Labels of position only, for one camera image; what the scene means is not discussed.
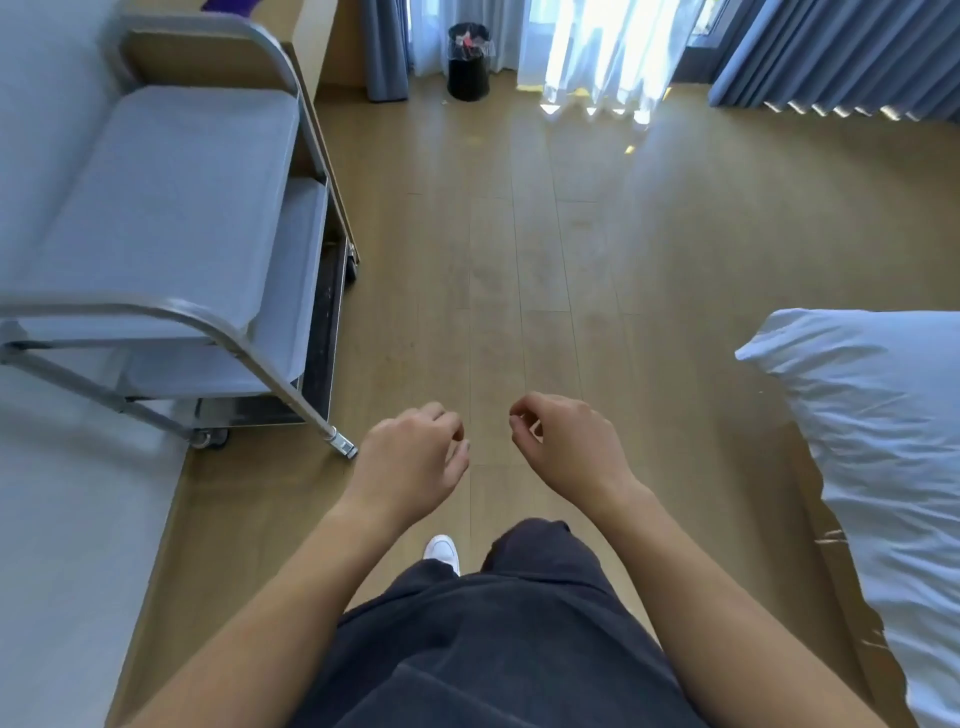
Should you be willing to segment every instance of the purple object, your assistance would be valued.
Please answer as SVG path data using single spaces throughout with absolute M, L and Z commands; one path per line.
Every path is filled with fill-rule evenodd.
M 206 0 L 201 8 L 204 12 L 231 12 L 234 15 L 250 17 L 260 0 Z

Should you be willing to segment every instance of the person's left arm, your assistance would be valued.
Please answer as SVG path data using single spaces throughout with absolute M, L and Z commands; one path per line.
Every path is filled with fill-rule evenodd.
M 337 504 L 129 728 L 282 726 L 367 574 L 460 482 L 469 463 L 463 437 L 460 416 L 437 402 L 374 427 Z M 462 442 L 451 452 L 453 441 Z

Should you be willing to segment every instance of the black trash can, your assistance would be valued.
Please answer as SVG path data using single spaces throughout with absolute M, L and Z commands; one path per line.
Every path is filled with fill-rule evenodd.
M 457 45 L 457 37 L 469 32 L 482 41 L 474 48 Z M 446 90 L 460 101 L 479 101 L 490 93 L 490 70 L 487 67 L 487 46 L 490 31 L 479 23 L 457 23 L 447 31 L 446 57 L 449 67 Z

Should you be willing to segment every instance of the wooden floor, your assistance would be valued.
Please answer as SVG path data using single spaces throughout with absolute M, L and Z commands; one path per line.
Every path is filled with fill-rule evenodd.
M 335 424 L 359 439 L 439 399 L 473 442 L 460 488 L 357 600 L 435 533 L 476 570 L 502 531 L 544 516 L 571 523 L 646 620 L 612 550 L 513 450 L 507 408 L 536 388 L 604 412 L 694 538 L 862 689 L 779 445 L 782 400 L 733 352 L 782 307 L 960 307 L 960 134 L 709 109 L 699 87 L 673 89 L 637 134 L 603 114 L 548 122 L 511 82 L 472 105 L 435 79 L 406 104 L 319 107 L 364 257 Z M 275 572 L 348 475 L 303 427 L 191 455 L 114 717 Z

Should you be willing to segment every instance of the dark clothing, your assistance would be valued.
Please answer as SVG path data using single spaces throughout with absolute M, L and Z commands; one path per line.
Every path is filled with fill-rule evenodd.
M 346 613 L 291 728 L 706 724 L 563 522 L 524 521 L 480 573 L 421 561 Z

